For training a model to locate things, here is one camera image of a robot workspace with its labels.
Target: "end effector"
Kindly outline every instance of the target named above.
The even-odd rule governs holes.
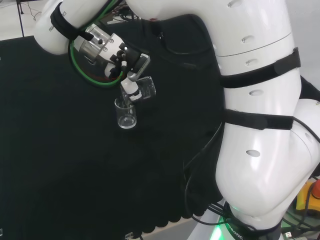
[[[88,41],[79,36],[74,41],[75,49],[90,64],[105,66],[104,74],[109,79],[117,78],[124,72],[126,78],[121,82],[122,91],[131,102],[140,100],[143,94],[136,81],[151,62],[150,56],[127,46],[115,33],[108,35],[95,24],[88,27],[86,32],[93,36],[92,39]]]

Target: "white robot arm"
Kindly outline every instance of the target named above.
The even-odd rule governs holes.
[[[39,45],[53,54],[68,51],[69,40],[53,27],[50,19],[59,2],[53,0],[46,5],[35,32]],[[111,1],[64,0],[60,12],[80,29],[108,2]],[[259,128],[252,122],[233,122],[229,117],[216,168],[217,185],[235,217],[257,230],[273,229],[320,163],[320,144],[310,132],[296,122],[289,127],[288,123],[286,127],[278,126],[279,118],[290,121],[294,116],[320,136],[320,103],[299,100],[299,55],[285,0],[126,2],[136,15],[149,21],[185,14],[203,20],[222,75],[225,107],[231,118],[240,113],[240,119],[254,122],[262,116],[267,122],[265,128]],[[276,119],[273,127],[268,125],[270,116]],[[221,227],[225,239],[239,236],[232,234],[235,231],[231,228]]]
[[[136,81],[150,63],[150,57],[127,46],[116,34],[108,35],[92,24],[119,2],[121,0],[50,0],[36,24],[34,38],[49,53],[61,55],[75,49],[92,65],[106,65],[105,76],[117,80],[97,82],[92,79],[90,83],[110,87],[121,80],[123,92],[131,102],[135,102],[143,98]],[[126,77],[120,78],[122,72]]]

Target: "small glass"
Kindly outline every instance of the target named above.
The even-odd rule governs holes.
[[[157,94],[154,81],[150,76],[137,80],[136,84],[139,86],[143,100],[152,98]]]
[[[132,103],[127,104],[122,98],[114,101],[116,119],[122,129],[132,129],[137,124],[136,108]]]

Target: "black strap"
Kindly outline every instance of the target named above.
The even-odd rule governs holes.
[[[292,54],[268,66],[236,75],[221,76],[220,84],[226,89],[247,87],[269,81],[300,67],[299,50],[296,47]]]
[[[56,6],[55,10],[52,12],[50,16],[51,23],[55,27],[55,29],[69,40],[75,40],[78,36],[83,37],[87,41],[92,40],[94,36],[91,33],[79,31],[65,20],[63,14],[60,11],[61,3],[62,2],[60,2]]]
[[[268,115],[247,113],[226,109],[223,114],[225,123],[243,126],[251,129],[278,129],[290,130],[294,123],[293,116]]]

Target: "transparent container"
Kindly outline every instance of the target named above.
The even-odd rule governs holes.
[[[126,103],[122,98],[114,101],[116,119],[120,128],[132,129],[137,124],[136,108],[132,103]]]
[[[150,76],[146,76],[144,78],[137,80],[136,84],[138,85],[142,95],[142,97],[137,99],[137,101],[143,101],[143,100],[152,98],[157,94],[154,81]],[[126,91],[122,86],[121,86],[121,95],[125,103],[129,105],[129,103],[131,103],[132,100],[130,99],[130,97],[128,96],[128,94],[126,93]]]
[[[136,84],[139,86],[143,100],[152,98],[157,94],[154,81],[150,76],[146,76],[137,80]]]

